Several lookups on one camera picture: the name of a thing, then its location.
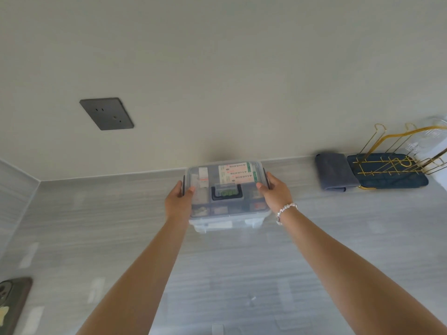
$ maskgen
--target electrical outlet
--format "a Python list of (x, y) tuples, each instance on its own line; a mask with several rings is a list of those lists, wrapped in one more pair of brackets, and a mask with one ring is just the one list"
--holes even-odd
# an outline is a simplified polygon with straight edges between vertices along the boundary
[(106, 99), (85, 99), (79, 101), (101, 130), (133, 128), (131, 118), (127, 114), (118, 97)]

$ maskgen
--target bracelet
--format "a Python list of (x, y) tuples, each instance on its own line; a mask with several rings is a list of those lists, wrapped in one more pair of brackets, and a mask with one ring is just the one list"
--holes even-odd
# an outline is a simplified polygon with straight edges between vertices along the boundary
[(282, 213), (284, 213), (284, 210), (286, 210), (286, 209), (288, 209), (288, 208), (290, 208), (290, 207), (295, 207), (295, 208), (298, 210), (298, 206), (296, 205), (296, 203), (286, 204), (284, 207), (282, 207), (282, 208), (279, 210), (278, 214), (276, 214), (276, 223), (277, 223), (278, 225), (282, 225), (282, 223), (281, 223), (281, 219), (279, 218), (279, 216), (280, 216)]

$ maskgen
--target box lid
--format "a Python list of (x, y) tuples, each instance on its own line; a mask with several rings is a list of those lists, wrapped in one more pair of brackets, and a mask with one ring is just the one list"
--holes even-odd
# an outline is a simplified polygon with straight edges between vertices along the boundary
[(258, 161), (227, 161), (188, 168), (185, 189), (196, 187), (190, 223), (268, 216), (270, 208), (256, 182), (268, 186), (264, 168)]

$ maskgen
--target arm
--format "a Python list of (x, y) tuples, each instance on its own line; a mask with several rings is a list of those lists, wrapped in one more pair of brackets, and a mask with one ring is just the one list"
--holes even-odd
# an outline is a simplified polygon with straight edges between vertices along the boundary
[(147, 335), (188, 228), (194, 187), (179, 181), (165, 200), (166, 223), (114, 284), (77, 335)]
[[(278, 213), (292, 196), (267, 174), (273, 189), (257, 187)], [(447, 334), (447, 327), (402, 287), (297, 209), (282, 213), (281, 222), (356, 334)]]

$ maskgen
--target hand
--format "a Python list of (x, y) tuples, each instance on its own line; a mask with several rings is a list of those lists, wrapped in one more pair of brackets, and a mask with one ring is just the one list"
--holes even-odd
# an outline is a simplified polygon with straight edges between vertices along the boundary
[(267, 178), (270, 182), (270, 188), (258, 182), (256, 187), (259, 192), (265, 197), (265, 202), (270, 209), (277, 214), (282, 207), (287, 204), (293, 203), (292, 195), (286, 184), (281, 180), (278, 180), (269, 171), (267, 172)]
[(182, 196), (182, 182), (178, 181), (165, 199), (166, 220), (188, 221), (195, 187), (190, 187)]

